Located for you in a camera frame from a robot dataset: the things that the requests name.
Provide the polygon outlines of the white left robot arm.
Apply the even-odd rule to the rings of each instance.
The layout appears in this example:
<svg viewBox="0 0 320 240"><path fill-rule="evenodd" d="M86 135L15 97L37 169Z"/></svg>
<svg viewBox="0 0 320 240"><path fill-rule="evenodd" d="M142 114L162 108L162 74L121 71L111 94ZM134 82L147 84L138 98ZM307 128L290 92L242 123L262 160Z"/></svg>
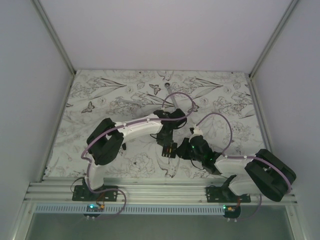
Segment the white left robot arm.
<svg viewBox="0 0 320 240"><path fill-rule="evenodd" d="M164 149L173 145L174 130L183 127L187 116L181 109L173 112L156 110L153 113L130 121L114 122L105 118L86 140L88 149L82 153L84 158L89 153L84 195L91 201L98 200L104 185L106 165L114 161L120 149L126 150L126 143L147 135L155 135L158 145Z"/></svg>

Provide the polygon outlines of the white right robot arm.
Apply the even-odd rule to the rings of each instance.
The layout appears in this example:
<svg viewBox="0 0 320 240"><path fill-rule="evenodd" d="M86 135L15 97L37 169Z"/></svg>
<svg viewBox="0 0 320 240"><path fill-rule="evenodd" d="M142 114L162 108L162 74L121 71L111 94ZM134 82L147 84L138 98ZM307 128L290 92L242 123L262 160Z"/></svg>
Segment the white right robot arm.
<svg viewBox="0 0 320 240"><path fill-rule="evenodd" d="M267 149L249 156L228 156L213 151L202 135L184 138L176 154L201 163L209 174L227 177L221 195L229 203L246 194L262 194L280 202L297 179L296 173Z"/></svg>

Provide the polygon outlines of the black fuse box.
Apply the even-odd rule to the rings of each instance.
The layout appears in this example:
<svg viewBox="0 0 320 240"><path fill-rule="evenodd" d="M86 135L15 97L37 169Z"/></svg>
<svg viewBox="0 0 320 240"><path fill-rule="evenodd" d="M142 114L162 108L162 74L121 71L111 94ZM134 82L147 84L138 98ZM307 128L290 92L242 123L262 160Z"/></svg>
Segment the black fuse box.
<svg viewBox="0 0 320 240"><path fill-rule="evenodd" d="M178 144L176 142L171 142L168 144L164 144L162 147L162 153L161 156L165 158L171 158L174 159L176 157L176 150L177 150Z"/></svg>

